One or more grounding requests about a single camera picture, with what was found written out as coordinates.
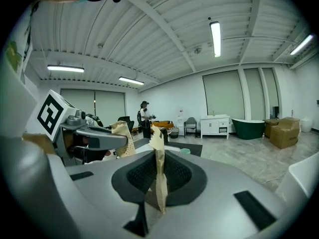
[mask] ceiling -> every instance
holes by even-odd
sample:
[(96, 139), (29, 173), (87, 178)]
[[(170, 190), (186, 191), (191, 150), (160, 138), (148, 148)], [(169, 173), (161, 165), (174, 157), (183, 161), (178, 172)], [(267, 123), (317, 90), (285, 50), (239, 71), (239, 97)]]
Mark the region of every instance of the ceiling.
[[(221, 25), (219, 58), (214, 58), (209, 28), (214, 21)], [(33, 52), (27, 70), (44, 81), (144, 90), (220, 66), (294, 64), (299, 58), (289, 52), (309, 33), (290, 0), (41, 2), (32, 18)], [(314, 44), (298, 55), (311, 49)], [(50, 73), (48, 64), (80, 66), (85, 72)], [(145, 85), (121, 82), (120, 76)]]

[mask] crumpled paper bag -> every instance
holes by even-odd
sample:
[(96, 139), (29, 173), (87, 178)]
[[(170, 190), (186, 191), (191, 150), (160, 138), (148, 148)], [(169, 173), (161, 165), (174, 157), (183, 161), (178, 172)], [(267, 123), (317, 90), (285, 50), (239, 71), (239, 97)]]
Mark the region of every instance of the crumpled paper bag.
[(162, 213), (165, 213), (166, 197), (167, 197), (167, 179), (164, 174), (164, 136), (157, 126), (152, 126), (154, 131), (153, 137), (150, 140), (149, 145), (155, 149), (156, 153), (156, 197), (159, 204), (159, 209)]
[(130, 155), (136, 154), (133, 139), (132, 139), (130, 130), (128, 128), (128, 124), (125, 121), (118, 121), (112, 124), (111, 128), (112, 128), (112, 133), (125, 135), (128, 138), (127, 145), (116, 149), (117, 156), (122, 158), (122, 157), (127, 157)]

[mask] fluorescent ceiling light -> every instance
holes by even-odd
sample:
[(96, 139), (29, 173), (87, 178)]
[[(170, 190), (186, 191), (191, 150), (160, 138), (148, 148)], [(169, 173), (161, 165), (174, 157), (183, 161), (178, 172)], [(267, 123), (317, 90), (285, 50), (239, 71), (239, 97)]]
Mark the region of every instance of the fluorescent ceiling light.
[(213, 22), (210, 24), (211, 34), (213, 36), (214, 43), (214, 56), (220, 57), (221, 54), (221, 36), (220, 36), (220, 24), (219, 22)]
[(295, 55), (297, 52), (299, 52), (303, 47), (307, 45), (307, 43), (310, 42), (310, 40), (313, 38), (313, 35), (309, 35), (305, 40), (303, 40), (292, 52), (290, 52), (290, 55)]
[(120, 77), (119, 80), (120, 81), (125, 81), (125, 82), (131, 82), (131, 83), (135, 83), (135, 84), (139, 84), (139, 85), (144, 85), (144, 82), (139, 82), (139, 81), (136, 81), (136, 80), (125, 78), (125, 77)]
[(84, 73), (84, 68), (82, 67), (48, 65), (48, 69), (50, 71), (67, 71), (67, 72)]

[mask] door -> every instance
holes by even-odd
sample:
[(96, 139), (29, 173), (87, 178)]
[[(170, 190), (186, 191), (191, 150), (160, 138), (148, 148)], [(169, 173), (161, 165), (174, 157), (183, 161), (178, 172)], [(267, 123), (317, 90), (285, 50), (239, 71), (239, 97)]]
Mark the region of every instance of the door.
[(210, 134), (210, 123), (205, 121), (201, 123), (200, 130), (202, 131), (202, 134)]
[(210, 133), (219, 133), (219, 121), (210, 122)]

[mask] green bathtub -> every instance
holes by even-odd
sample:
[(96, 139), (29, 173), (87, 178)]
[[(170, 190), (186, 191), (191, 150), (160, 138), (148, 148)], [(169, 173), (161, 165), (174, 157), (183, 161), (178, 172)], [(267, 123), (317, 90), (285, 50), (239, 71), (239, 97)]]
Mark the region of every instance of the green bathtub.
[(261, 138), (265, 131), (265, 122), (262, 120), (232, 119), (239, 138), (251, 140)]

